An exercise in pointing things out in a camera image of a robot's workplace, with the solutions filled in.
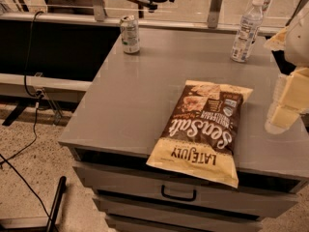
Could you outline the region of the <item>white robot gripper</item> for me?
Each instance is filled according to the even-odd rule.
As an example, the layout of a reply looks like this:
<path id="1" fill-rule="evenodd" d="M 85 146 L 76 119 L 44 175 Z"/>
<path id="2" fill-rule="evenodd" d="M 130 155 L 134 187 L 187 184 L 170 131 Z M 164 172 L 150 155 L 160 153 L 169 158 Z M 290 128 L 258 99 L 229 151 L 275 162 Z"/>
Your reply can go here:
<path id="1" fill-rule="evenodd" d="M 281 129 L 288 129 L 299 112 L 309 108 L 309 2 L 288 26 L 285 59 L 298 68 L 279 76 L 274 89 L 269 121 Z"/>

